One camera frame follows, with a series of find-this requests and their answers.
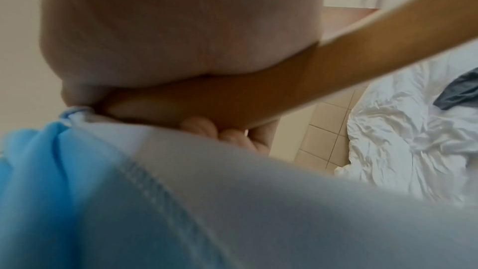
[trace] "hand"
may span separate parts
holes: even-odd
[[[269,155],[278,124],[279,120],[269,122],[249,130],[246,135],[245,131],[241,130],[219,131],[216,125],[208,118],[191,117],[181,123],[180,130],[229,143],[263,155]]]

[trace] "beige wall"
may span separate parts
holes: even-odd
[[[39,0],[0,0],[0,135],[37,128],[63,109],[38,49]]]

